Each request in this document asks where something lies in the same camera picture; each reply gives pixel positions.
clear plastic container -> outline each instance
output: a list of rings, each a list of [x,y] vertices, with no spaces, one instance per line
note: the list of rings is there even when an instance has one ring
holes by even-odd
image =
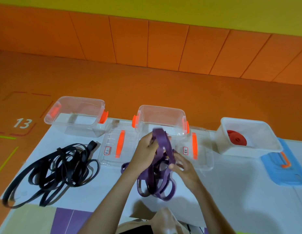
[[[190,126],[190,133],[176,143],[175,150],[187,158],[195,169],[210,171],[214,168],[210,133],[204,128]]]
[[[120,123],[119,120],[108,122],[112,128],[104,135],[98,160],[110,166],[122,166],[130,162],[137,147],[137,133],[131,123]]]
[[[133,117],[132,126],[139,139],[153,128],[163,128],[170,136],[186,136],[188,133],[186,114],[177,108],[142,105]]]
[[[260,157],[267,153],[281,152],[282,146],[271,127],[263,121],[223,117],[215,133],[215,141],[220,154]],[[235,145],[230,141],[227,130],[240,133],[247,145]]]
[[[64,96],[55,102],[44,122],[71,135],[99,137],[105,132],[105,102],[94,98]]]

hand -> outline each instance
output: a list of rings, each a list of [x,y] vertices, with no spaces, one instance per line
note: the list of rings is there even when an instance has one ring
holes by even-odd
[[[126,170],[137,172],[139,176],[145,169],[147,169],[155,156],[155,152],[158,148],[157,140],[150,144],[152,139],[152,132],[141,138],[133,154],[132,160],[130,161]]]
[[[182,165],[170,164],[168,168],[180,176],[186,187],[192,193],[195,193],[198,189],[202,188],[203,184],[200,181],[192,163],[177,152],[174,152],[174,157],[177,162],[182,162]]]

person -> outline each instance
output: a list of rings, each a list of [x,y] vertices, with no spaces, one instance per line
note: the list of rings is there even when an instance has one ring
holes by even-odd
[[[114,233],[189,233],[172,215],[169,209],[158,211],[149,221],[123,223],[118,227],[125,203],[140,173],[152,163],[158,148],[157,141],[150,144],[152,133],[142,137],[128,167],[102,200],[94,213],[84,223],[78,234]],[[210,193],[200,181],[190,161],[174,153],[178,165],[169,169],[177,173],[185,186],[196,197],[209,234],[234,234],[230,224],[217,208]]]

white bin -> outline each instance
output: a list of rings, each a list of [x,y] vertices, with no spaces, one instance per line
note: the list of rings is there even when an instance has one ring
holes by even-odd
[[[266,122],[229,117],[223,117],[220,122],[221,125],[215,134],[215,141],[220,154],[260,157],[270,152],[279,153],[283,150],[282,145]],[[227,130],[234,130],[242,134],[247,145],[231,143]]]

orange floor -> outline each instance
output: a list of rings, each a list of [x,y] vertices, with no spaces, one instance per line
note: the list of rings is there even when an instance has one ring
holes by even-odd
[[[222,117],[247,118],[302,140],[302,85],[0,51],[0,195],[49,128],[45,113],[64,95],[103,99],[114,118],[158,105],[183,109],[192,126],[216,130]],[[0,224],[8,212],[0,203]]]

